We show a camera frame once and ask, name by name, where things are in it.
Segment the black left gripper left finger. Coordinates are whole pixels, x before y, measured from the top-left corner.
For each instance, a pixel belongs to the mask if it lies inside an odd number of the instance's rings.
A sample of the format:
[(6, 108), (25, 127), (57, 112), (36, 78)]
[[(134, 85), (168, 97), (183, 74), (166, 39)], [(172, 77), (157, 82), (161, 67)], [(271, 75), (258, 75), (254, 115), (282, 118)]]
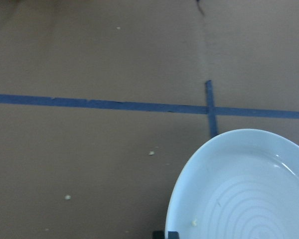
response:
[(164, 231), (153, 231), (152, 239), (165, 239)]

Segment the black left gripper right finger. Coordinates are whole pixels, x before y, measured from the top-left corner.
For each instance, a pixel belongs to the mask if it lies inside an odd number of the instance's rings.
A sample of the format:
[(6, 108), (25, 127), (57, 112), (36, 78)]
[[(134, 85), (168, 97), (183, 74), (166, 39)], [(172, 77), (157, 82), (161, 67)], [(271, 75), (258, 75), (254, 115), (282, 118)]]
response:
[(179, 233), (168, 231), (167, 238), (168, 239), (179, 239)]

